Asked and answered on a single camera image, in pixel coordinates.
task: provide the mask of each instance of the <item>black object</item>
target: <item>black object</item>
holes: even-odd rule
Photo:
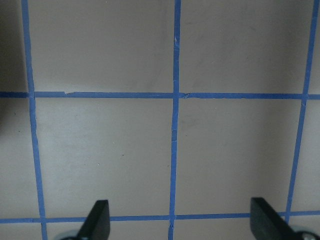
[[[95,202],[88,217],[76,236],[62,240],[107,240],[110,234],[110,215],[108,200]]]
[[[256,240],[320,240],[312,232],[294,232],[262,197],[251,198],[250,228]]]

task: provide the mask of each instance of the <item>blue grid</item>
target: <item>blue grid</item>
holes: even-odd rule
[[[174,46],[173,46],[173,92],[72,92],[64,93],[59,91],[35,91],[33,73],[31,66],[31,41],[29,33],[29,12],[28,0],[21,0],[22,19],[24,31],[24,45],[26,57],[26,72],[28,92],[0,92],[0,98],[28,98],[29,115],[31,125],[31,139],[34,158],[34,169],[36,178],[36,188],[38,197],[39,218],[3,218],[0,224],[14,223],[40,223],[42,239],[47,240],[47,223],[70,223],[83,222],[85,217],[58,217],[46,218],[41,166],[39,157],[38,139],[36,134],[36,98],[138,98],[138,99],[172,99],[172,126],[171,126],[171,173],[170,173],[170,203],[169,215],[143,215],[143,216],[112,216],[111,221],[169,221],[168,239],[173,240],[175,220],[197,220],[197,219],[229,219],[229,218],[249,218],[250,214],[244,213],[221,213],[221,214],[175,214],[176,202],[176,173],[177,173],[177,148],[178,148],[178,115],[179,99],[199,98],[199,99],[292,99],[301,100],[301,108],[294,148],[294,157],[291,170],[291,178],[288,190],[287,204],[285,212],[279,215],[285,217],[289,222],[290,216],[314,216],[320,215],[320,210],[316,211],[291,211],[294,195],[295,181],[297,175],[299,153],[301,147],[302,133],[308,100],[320,100],[320,94],[309,94],[310,75],[312,69],[312,59],[314,52],[319,0],[314,0],[312,20],[309,34],[309,45],[307,63],[305,68],[305,79],[302,93],[214,93],[214,92],[179,92],[179,54],[180,54],[180,18],[181,0],[174,3]]]

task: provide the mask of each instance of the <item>floor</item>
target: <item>floor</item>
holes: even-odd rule
[[[0,238],[320,234],[319,0],[0,2]]]

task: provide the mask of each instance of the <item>silver bolt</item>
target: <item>silver bolt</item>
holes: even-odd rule
[[[309,233],[303,233],[302,238],[303,238],[303,240],[316,240],[315,236],[313,236]]]

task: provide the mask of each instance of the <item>vertical blue tape line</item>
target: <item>vertical blue tape line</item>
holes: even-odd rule
[[[46,211],[45,211],[45,201],[44,201],[41,167],[40,167],[39,146],[38,146],[38,139],[37,139],[35,86],[34,86],[32,64],[31,64],[31,41],[30,41],[30,32],[29,32],[28,0],[21,0],[21,8],[22,8],[24,51],[25,51],[26,75],[27,75],[27,83],[28,83],[29,114],[30,114],[31,139],[32,139],[32,149],[33,149],[36,190],[37,190],[37,197],[38,197],[39,215],[41,220],[42,240],[47,240],[48,236],[47,236],[47,225],[46,225]]]
[[[174,1],[174,46],[173,46],[173,106],[171,126],[171,173],[170,173],[170,204],[168,240],[174,239],[176,176],[178,148],[178,115],[179,115],[179,54],[180,54],[180,15],[181,0]]]
[[[309,34],[308,54],[307,54],[304,84],[303,84],[303,94],[302,94],[303,96],[301,100],[298,130],[296,134],[293,164],[292,164],[292,170],[291,170],[288,198],[287,198],[286,209],[285,209],[285,221],[287,223],[289,222],[290,215],[291,215],[291,207],[292,207],[292,201],[293,201],[294,190],[295,190],[295,182],[296,182],[296,176],[297,176],[297,170],[298,170],[298,161],[299,161],[302,133],[304,128],[306,108],[307,108],[307,99],[309,98],[308,91],[309,91],[309,85],[310,85],[310,75],[311,75],[311,69],[312,69],[312,60],[313,60],[314,45],[315,45],[315,38],[316,38],[318,9],[319,9],[319,0],[314,0],[310,34]]]

